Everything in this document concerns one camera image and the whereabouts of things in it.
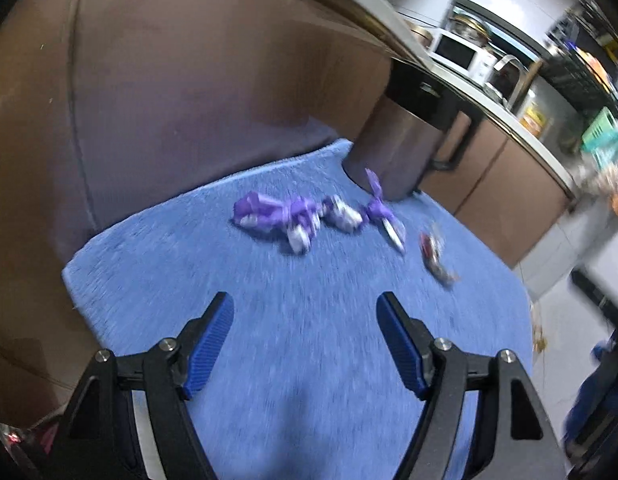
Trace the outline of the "white microwave oven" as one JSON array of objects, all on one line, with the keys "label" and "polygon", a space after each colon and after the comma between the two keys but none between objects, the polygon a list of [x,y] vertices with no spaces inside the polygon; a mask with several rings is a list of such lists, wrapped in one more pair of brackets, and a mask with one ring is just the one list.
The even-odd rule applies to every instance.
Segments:
[{"label": "white microwave oven", "polygon": [[486,48],[441,28],[436,30],[429,55],[477,86],[487,81],[496,62],[496,57]]}]

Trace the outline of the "black dish rack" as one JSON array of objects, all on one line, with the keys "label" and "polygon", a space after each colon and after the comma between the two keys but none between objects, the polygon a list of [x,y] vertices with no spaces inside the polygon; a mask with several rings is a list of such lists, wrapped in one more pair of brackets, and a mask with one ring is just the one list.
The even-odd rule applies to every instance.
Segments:
[{"label": "black dish rack", "polygon": [[545,78],[580,112],[618,117],[618,34],[597,4],[577,0],[545,33]]}]

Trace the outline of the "purple twisted wrapper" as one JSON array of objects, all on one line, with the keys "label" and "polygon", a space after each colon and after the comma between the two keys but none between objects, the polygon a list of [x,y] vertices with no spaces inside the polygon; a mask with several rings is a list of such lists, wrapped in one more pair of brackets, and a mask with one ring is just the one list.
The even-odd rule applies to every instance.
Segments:
[{"label": "purple twisted wrapper", "polygon": [[384,229],[391,244],[402,254],[405,252],[406,229],[404,224],[384,202],[384,191],[379,177],[373,170],[366,168],[365,174],[371,189],[372,199],[365,206],[365,213],[372,223]]}]

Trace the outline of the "blue towel table cover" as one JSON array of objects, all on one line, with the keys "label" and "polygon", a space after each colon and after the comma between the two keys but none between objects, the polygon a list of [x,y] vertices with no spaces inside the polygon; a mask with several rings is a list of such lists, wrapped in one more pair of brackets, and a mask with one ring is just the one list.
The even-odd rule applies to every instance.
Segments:
[{"label": "blue towel table cover", "polygon": [[[393,292],[431,333],[468,352],[533,358],[529,298],[516,274],[426,194],[395,203],[402,254],[376,226],[318,232],[295,255],[285,237],[232,221],[249,192],[279,200],[368,196],[342,170],[347,141],[236,174],[172,198],[92,238],[62,277],[98,342],[148,350],[201,315],[217,292],[234,322],[204,390],[188,407],[222,479],[389,479],[422,404],[404,388],[376,321]],[[426,270],[420,233],[434,224],[441,261]]]}]

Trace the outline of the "chrome sink faucet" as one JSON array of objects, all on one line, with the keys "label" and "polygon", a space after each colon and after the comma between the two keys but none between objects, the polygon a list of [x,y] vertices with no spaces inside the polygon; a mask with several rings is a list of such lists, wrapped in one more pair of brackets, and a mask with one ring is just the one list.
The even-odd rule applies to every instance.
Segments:
[{"label": "chrome sink faucet", "polygon": [[501,93],[502,102],[507,110],[512,108],[520,95],[527,74],[528,70],[524,64],[511,54],[504,55],[493,65],[489,82]]}]

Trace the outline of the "green hanging basket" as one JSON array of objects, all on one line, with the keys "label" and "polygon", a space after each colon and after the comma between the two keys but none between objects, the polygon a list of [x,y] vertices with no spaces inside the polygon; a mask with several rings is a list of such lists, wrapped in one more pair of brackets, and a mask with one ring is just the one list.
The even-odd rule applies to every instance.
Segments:
[{"label": "green hanging basket", "polygon": [[618,122],[607,107],[582,134],[580,152],[597,171],[618,162]]}]

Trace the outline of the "purple white candy wrapper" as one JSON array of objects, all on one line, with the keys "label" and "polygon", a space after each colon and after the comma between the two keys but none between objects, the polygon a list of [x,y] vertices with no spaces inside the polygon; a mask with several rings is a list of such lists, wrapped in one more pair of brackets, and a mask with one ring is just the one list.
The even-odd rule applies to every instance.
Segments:
[{"label": "purple white candy wrapper", "polygon": [[297,197],[290,202],[288,212],[286,226],[288,244],[294,254],[305,254],[321,227],[321,206],[314,200]]}]

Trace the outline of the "silver red candy wrapper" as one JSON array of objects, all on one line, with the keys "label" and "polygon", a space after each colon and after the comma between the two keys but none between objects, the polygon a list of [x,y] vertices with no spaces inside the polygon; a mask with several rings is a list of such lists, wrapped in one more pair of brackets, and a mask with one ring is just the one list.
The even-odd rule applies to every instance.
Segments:
[{"label": "silver red candy wrapper", "polygon": [[443,240],[434,224],[420,233],[420,253],[429,274],[443,287],[451,288],[458,276],[447,269],[441,261]]}]

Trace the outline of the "black steel electric kettle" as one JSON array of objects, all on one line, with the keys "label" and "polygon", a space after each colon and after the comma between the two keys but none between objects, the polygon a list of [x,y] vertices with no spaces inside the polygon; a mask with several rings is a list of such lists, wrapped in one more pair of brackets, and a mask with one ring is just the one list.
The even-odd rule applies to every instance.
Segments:
[{"label": "black steel electric kettle", "polygon": [[[468,124],[451,155],[438,159],[438,149],[460,115]],[[431,171],[458,168],[483,120],[482,108],[450,84],[394,58],[387,87],[342,161],[342,169],[367,191],[372,189],[366,174],[371,170],[385,200],[404,200],[420,189]]]}]

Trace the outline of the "yellow detergent bottle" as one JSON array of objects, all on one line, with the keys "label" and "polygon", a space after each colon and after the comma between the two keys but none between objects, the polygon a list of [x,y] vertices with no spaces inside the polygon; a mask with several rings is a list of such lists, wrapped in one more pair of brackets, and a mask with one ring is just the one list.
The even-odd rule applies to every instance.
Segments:
[{"label": "yellow detergent bottle", "polygon": [[536,102],[528,103],[519,117],[520,124],[533,136],[540,138],[543,130],[548,123],[543,110],[537,106]]}]

